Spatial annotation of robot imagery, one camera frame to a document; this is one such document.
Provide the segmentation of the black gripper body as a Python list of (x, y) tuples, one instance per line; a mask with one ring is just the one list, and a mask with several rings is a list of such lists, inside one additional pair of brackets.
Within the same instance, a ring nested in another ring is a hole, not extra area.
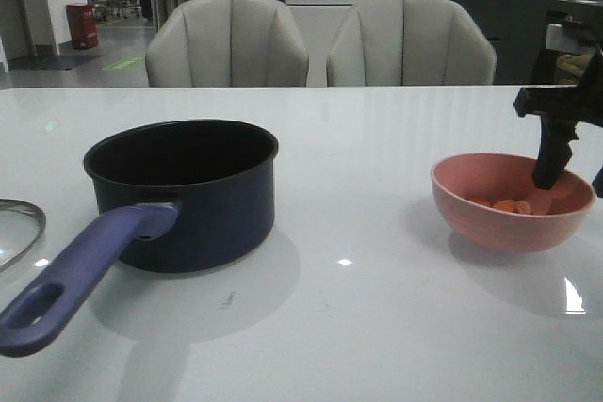
[(513, 107), (520, 117), (550, 116), (602, 125), (602, 0), (554, 0), (544, 26), (558, 22), (561, 30), (549, 46), (562, 54), (590, 55), (581, 78), (557, 67), (552, 85), (529, 85), (517, 93)]

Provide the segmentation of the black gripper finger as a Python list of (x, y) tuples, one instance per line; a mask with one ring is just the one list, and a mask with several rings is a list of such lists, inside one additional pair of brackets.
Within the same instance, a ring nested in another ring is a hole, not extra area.
[(539, 189), (551, 189), (571, 159), (570, 142), (577, 140), (575, 121), (543, 116), (540, 120), (541, 139), (532, 179)]
[(593, 189), (598, 197), (603, 197), (603, 168), (597, 173), (592, 181)]

